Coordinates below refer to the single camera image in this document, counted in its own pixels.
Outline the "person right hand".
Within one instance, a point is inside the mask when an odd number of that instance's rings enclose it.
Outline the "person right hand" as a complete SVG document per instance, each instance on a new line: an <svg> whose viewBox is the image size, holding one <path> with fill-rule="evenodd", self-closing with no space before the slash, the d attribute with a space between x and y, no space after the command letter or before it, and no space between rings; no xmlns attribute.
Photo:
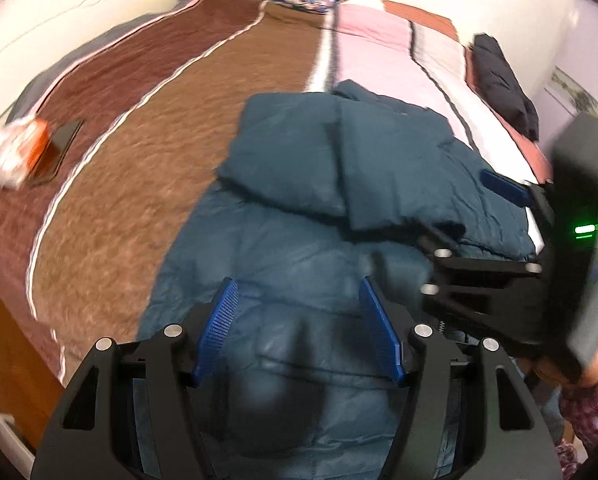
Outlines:
<svg viewBox="0 0 598 480"><path fill-rule="evenodd" d="M527 369L553 387L592 388L598 385L598 345L592 356L582 362L573 356L543 356L538 361L529 361Z"/></svg>

